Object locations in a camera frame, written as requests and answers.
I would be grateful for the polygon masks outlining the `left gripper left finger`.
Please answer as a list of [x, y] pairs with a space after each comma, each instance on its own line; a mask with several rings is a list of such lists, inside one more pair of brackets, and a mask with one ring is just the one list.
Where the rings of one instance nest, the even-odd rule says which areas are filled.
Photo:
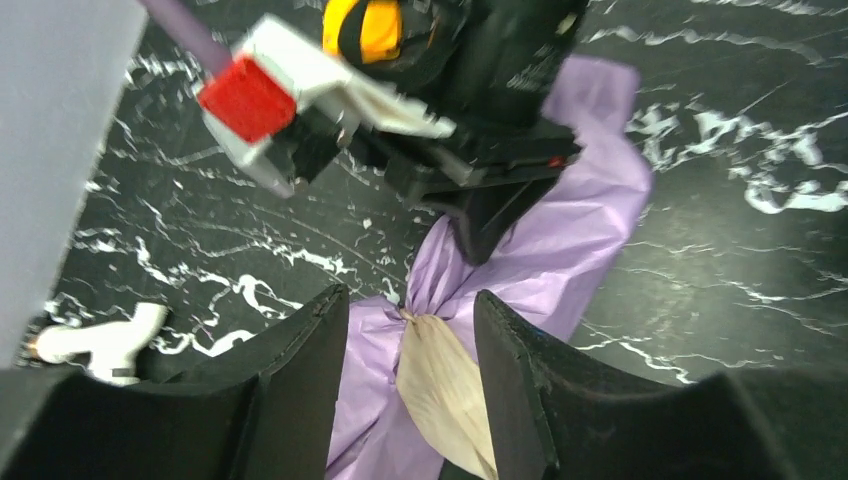
[[348, 333], [328, 287], [289, 318], [163, 383], [76, 369], [1, 374], [5, 479], [320, 479]]

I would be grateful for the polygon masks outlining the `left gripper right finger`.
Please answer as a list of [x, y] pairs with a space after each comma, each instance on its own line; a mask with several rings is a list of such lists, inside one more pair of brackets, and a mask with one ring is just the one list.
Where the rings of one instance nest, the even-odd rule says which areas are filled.
[[847, 372], [740, 369], [673, 387], [481, 291], [475, 341], [503, 479], [843, 479]]

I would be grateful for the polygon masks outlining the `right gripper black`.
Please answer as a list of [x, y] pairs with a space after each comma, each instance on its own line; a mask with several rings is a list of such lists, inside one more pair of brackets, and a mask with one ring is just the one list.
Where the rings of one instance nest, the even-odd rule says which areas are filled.
[[541, 108], [587, 13], [584, 1], [330, 1], [324, 49], [450, 120], [444, 139], [377, 129], [353, 155], [407, 203], [446, 214], [464, 260], [497, 244], [579, 152]]

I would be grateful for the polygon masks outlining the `cream ribbon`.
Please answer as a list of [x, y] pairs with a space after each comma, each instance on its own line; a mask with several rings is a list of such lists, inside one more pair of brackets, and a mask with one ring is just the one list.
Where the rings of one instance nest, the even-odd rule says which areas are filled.
[[405, 320], [396, 388], [424, 440], [481, 479], [499, 477], [480, 369], [447, 323], [400, 311]]

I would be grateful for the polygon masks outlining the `purple wrapping paper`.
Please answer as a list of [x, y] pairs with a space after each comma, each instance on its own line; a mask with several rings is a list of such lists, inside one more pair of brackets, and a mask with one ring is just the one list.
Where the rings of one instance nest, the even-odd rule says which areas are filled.
[[[439, 219], [410, 269], [406, 308], [444, 319], [472, 348], [474, 299], [488, 290], [532, 324], [570, 338], [651, 192], [652, 170], [625, 133], [639, 84], [632, 66], [567, 59], [543, 113], [576, 131], [577, 160], [481, 266], [463, 261], [448, 220]], [[421, 437], [395, 388], [404, 327], [398, 306], [384, 297], [350, 306], [330, 479], [435, 479], [441, 471], [442, 457]]]

